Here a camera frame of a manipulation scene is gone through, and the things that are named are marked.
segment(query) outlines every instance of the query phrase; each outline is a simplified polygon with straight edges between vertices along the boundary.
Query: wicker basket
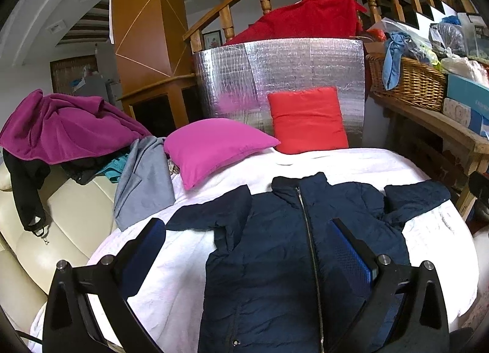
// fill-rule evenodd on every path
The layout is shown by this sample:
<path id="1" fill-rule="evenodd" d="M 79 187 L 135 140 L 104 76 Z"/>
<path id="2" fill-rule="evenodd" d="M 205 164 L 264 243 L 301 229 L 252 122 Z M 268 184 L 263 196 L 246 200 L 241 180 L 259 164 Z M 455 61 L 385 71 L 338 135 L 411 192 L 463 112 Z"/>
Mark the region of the wicker basket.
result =
<path id="1" fill-rule="evenodd" d="M 402 57 L 399 84 L 395 89 L 387 91 L 382 83 L 384 58 L 381 54 L 367 55 L 372 76 L 372 91 L 376 95 L 396 98 L 409 105 L 431 111 L 442 111 L 443 99 L 447 93 L 446 74 L 414 59 Z"/>

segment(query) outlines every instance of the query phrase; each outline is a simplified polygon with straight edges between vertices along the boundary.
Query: pillow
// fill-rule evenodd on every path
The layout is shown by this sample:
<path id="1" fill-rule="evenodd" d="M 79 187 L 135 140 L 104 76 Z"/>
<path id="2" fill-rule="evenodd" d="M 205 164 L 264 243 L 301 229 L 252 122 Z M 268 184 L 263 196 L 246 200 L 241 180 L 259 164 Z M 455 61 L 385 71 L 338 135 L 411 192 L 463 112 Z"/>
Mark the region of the pillow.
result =
<path id="1" fill-rule="evenodd" d="M 348 148 L 335 87 L 271 93 L 268 101 L 279 152 Z"/>
<path id="2" fill-rule="evenodd" d="M 12 183 L 10 182 L 10 173 L 7 170 L 5 163 L 0 163 L 0 190 L 12 189 Z"/>
<path id="3" fill-rule="evenodd" d="M 230 119 L 205 119 L 188 124 L 165 140 L 165 152 L 180 168 L 186 190 L 221 167 L 280 144 L 259 129 Z"/>

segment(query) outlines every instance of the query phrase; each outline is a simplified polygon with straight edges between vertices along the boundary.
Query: blue box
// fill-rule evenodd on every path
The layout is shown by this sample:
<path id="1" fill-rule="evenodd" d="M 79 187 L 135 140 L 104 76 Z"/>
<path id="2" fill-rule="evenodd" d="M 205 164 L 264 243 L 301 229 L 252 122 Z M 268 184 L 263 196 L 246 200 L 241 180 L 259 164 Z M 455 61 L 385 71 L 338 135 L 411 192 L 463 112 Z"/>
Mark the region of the blue box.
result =
<path id="1" fill-rule="evenodd" d="M 489 89 L 487 87 L 456 74 L 449 74 L 447 97 L 467 105 L 489 119 Z"/>

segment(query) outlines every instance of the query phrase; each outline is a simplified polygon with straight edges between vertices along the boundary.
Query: magenta fleece blanket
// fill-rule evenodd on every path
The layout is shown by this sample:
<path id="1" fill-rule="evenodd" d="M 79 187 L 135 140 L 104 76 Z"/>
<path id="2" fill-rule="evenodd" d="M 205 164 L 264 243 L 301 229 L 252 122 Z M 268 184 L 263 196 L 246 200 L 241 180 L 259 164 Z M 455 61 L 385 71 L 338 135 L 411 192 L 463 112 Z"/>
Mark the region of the magenta fleece blanket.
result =
<path id="1" fill-rule="evenodd" d="M 139 122 L 101 97 L 30 93 L 0 132 L 0 146 L 22 160 L 58 164 L 108 155 L 150 136 Z"/>

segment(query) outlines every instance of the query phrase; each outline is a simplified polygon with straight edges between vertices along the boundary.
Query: jacket zipper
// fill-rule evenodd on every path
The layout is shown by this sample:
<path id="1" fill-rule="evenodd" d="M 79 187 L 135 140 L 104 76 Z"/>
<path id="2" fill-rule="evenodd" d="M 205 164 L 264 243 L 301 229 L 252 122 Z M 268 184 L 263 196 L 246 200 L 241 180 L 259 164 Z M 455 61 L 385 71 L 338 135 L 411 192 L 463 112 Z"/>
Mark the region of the jacket zipper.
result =
<path id="1" fill-rule="evenodd" d="M 318 275 L 318 268 L 317 268 L 316 253 L 314 250 L 314 242 L 312 241 L 311 223 L 309 221 L 309 218 L 307 217 L 307 212 L 306 212 L 306 208 L 304 206 L 304 201 L 302 200 L 301 190 L 299 187 L 296 187 L 295 190 L 297 191 L 297 195 L 299 196 L 299 201 L 300 201 L 301 207 L 302 207 L 302 215 L 304 216 L 304 221 L 306 222 L 307 240 L 309 241 L 309 250 L 311 251 L 312 269 L 314 271 L 314 280 L 316 282 L 317 312 L 319 315 L 319 336 L 321 338 L 319 340 L 319 344 L 321 346 L 321 353 L 325 353 L 325 350 L 324 350 L 323 310 L 321 307 L 321 290 L 319 288 L 319 275 Z"/>

